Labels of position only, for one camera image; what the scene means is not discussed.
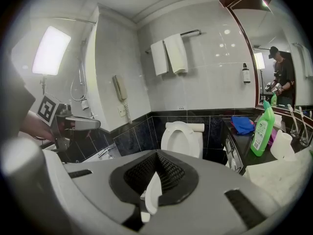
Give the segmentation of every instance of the telephone handset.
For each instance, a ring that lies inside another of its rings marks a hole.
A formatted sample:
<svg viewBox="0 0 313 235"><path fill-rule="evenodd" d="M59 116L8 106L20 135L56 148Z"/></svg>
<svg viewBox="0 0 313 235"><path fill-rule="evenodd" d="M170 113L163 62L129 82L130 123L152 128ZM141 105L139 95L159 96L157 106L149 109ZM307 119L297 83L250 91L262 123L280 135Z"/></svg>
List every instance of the telephone handset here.
<svg viewBox="0 0 313 235"><path fill-rule="evenodd" d="M126 102L127 91L126 91L126 88L124 85L124 81L120 75L113 76L112 80L113 80L114 87L116 89L117 98L118 98L118 100L120 100L123 103L125 110L126 110L126 113L127 113L128 123L131 124L132 120L131 120L131 114L129 112L129 107L128 107L128 104Z"/></svg>

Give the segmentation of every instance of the towel bar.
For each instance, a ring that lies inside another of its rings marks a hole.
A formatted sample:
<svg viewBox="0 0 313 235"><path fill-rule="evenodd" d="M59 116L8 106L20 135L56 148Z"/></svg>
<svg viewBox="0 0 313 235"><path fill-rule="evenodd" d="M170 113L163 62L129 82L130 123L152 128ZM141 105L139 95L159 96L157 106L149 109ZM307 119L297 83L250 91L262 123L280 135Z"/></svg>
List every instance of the towel bar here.
<svg viewBox="0 0 313 235"><path fill-rule="evenodd" d="M194 30L191 30L191 31L187 31L187 32L182 33L181 36L184 36L184 35L187 35L187 34L193 33L193 32L199 32L199 35L202 34L201 30L199 30L199 29L194 29ZM149 51L150 51L150 50L151 50L151 48L145 50L145 53L149 54Z"/></svg>

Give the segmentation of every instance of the cleaning bottle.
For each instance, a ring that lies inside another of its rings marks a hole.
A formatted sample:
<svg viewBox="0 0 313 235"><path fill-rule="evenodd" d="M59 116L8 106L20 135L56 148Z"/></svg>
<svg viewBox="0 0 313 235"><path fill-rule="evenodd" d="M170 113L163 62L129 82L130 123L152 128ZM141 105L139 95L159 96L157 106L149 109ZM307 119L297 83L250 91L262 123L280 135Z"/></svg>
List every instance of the cleaning bottle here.
<svg viewBox="0 0 313 235"><path fill-rule="evenodd" d="M271 106L277 106L277 96L274 92L273 92L272 99L270 100L270 105Z"/></svg>
<svg viewBox="0 0 313 235"><path fill-rule="evenodd" d="M261 157L266 145L268 144L272 129L275 123L275 116L273 109L269 102L263 102L264 113L256 124L251 150L258 157Z"/></svg>

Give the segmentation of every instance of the glass cup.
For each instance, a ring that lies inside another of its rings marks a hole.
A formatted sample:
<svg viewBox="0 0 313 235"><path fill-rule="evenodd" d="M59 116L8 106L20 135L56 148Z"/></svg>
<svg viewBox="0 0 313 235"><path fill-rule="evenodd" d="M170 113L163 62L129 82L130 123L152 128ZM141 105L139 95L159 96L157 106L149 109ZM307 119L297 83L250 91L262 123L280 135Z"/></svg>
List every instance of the glass cup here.
<svg viewBox="0 0 313 235"><path fill-rule="evenodd" d="M307 127L307 131L308 131L308 135L307 135L307 132L305 130L303 130L301 138L300 138L300 144L303 147L308 147L309 146L310 140L311 140L312 135L313 135L313 130L311 128Z"/></svg>
<svg viewBox="0 0 313 235"><path fill-rule="evenodd" d="M295 127L295 124L293 123L293 124L292 124L292 127L291 127L291 131L290 131L290 135L291 135L292 137L296 138L296 139L299 138L300 130L301 130L303 124L298 122L298 123L297 123L297 126L298 126L298 130L297 130L297 128Z"/></svg>

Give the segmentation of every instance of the wall outlet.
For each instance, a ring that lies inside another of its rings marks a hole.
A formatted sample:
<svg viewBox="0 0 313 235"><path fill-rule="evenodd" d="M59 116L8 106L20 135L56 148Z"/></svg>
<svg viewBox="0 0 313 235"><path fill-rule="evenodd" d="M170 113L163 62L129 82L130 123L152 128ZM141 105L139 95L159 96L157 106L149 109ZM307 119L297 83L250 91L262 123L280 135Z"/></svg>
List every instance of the wall outlet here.
<svg viewBox="0 0 313 235"><path fill-rule="evenodd" d="M117 107L120 117L126 116L126 110L124 105L120 105Z"/></svg>

